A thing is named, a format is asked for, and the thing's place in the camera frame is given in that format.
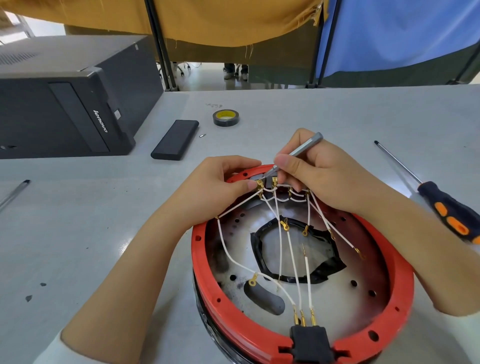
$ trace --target computer vent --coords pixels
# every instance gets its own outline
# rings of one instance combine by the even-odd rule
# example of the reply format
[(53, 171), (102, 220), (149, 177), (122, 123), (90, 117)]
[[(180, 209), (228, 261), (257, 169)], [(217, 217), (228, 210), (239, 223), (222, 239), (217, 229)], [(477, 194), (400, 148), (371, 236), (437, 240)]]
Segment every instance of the computer vent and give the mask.
[(29, 58), (37, 56), (38, 53), (1, 53), (0, 52), (0, 64), (15, 64), (26, 61)]

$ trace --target desk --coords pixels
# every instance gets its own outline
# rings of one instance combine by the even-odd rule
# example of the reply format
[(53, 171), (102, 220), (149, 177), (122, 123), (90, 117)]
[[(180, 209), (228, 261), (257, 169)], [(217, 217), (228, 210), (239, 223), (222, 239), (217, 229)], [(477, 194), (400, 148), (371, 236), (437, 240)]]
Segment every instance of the desk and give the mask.
[[(411, 196), (414, 181), (373, 144), (376, 139), (420, 179), (437, 182), (480, 211), (479, 99), (480, 85), (165, 93), (128, 156), (0, 160), (0, 196), (32, 180), (0, 213), (2, 363), (34, 360), (150, 214), (207, 156), (240, 154), (271, 163), (294, 131), (305, 127), (321, 131), (375, 176)], [(215, 126), (212, 114), (218, 109), (237, 110), (239, 124)], [(151, 159), (176, 119), (200, 122), (184, 159)], [(226, 364), (195, 306), (189, 231), (172, 262), (142, 363)], [(377, 363), (466, 363), (456, 343), (432, 324), (435, 312), (421, 289), (414, 307)]]

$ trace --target tape roll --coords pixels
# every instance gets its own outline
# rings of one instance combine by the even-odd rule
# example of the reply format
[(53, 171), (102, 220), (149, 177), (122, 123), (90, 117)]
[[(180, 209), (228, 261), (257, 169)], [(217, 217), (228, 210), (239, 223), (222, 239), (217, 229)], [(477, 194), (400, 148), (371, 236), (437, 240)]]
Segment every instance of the tape roll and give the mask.
[(240, 115), (235, 110), (219, 110), (213, 114), (213, 122), (218, 126), (233, 126), (238, 124)]

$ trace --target black metal pole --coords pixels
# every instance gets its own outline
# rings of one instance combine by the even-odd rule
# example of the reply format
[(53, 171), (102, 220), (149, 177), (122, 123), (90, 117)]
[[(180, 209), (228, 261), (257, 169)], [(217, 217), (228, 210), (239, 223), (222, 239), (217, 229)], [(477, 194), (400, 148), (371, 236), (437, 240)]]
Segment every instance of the black metal pole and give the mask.
[(338, 20), (338, 14), (340, 14), (340, 8), (342, 6), (342, 0), (336, 0), (335, 10), (333, 12), (332, 26), (330, 27), (330, 33), (328, 34), (327, 45), (325, 48), (324, 60), (322, 61), (322, 69), (320, 70), (320, 75), (318, 76), (318, 85), (322, 84), (324, 78), (325, 69), (327, 68), (328, 56), (330, 54), (330, 48), (332, 47), (333, 36), (335, 33), (336, 23)]
[(465, 67), (462, 68), (460, 73), (455, 77), (455, 80), (453, 81), (448, 81), (447, 85), (457, 85), (460, 83), (460, 78), (462, 78), (463, 74), (469, 69), (469, 67), (472, 65), (473, 61), (478, 57), (480, 54), (480, 41), (477, 43), (478, 46), (473, 52), (473, 54), (470, 56), (468, 59), (467, 63), (465, 64)]
[(315, 39), (315, 47), (313, 49), (312, 65), (310, 67), (310, 77), (308, 78), (308, 85), (312, 85), (315, 79), (318, 61), (318, 49), (320, 48), (320, 40), (322, 39), (322, 31), (324, 28), (324, 8), (320, 11), (320, 19), (318, 20), (317, 38)]
[(173, 76), (172, 72), (172, 66), (170, 64), (170, 58), (168, 58), (167, 46), (165, 45), (165, 40), (163, 39), (162, 28), (160, 27), (160, 20), (158, 19), (158, 13), (156, 12), (155, 3), (153, 0), (145, 0), (145, 2), (148, 3), (150, 11), (152, 13), (153, 22), (156, 28), (156, 37), (158, 38), (158, 43), (160, 45), (160, 49), (162, 50), (165, 64), (167, 65), (167, 71), (170, 75), (170, 83), (172, 84), (172, 88), (177, 88), (175, 77)]
[(153, 35), (153, 40), (155, 43), (155, 48), (156, 48), (156, 53), (158, 55), (158, 60), (160, 62), (160, 69), (163, 74), (163, 80), (165, 82), (165, 89), (170, 88), (170, 83), (168, 82), (168, 75), (167, 75), (167, 69), (165, 68), (165, 62), (163, 60), (163, 55), (162, 55), (162, 50), (160, 49), (160, 43), (158, 42), (158, 36), (155, 28), (155, 23), (153, 21), (152, 17), (152, 12), (150, 10), (150, 7), (148, 5), (148, 1), (145, 0), (145, 7), (147, 10), (147, 15), (148, 15), (148, 20), (150, 21), (150, 28), (152, 29), (152, 35)]

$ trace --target floor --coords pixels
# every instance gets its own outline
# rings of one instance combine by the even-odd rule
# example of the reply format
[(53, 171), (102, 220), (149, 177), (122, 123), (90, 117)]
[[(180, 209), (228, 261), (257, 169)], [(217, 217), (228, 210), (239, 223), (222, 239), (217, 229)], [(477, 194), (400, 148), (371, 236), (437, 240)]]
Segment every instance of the floor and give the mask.
[[(180, 91), (222, 91), (222, 90), (266, 90), (271, 88), (304, 88), (304, 85), (279, 85), (279, 84), (250, 84), (238, 79), (223, 79), (223, 63), (180, 63), (179, 67), (184, 73), (175, 70), (175, 81)], [(480, 84), (480, 73), (472, 80), (472, 84)]]

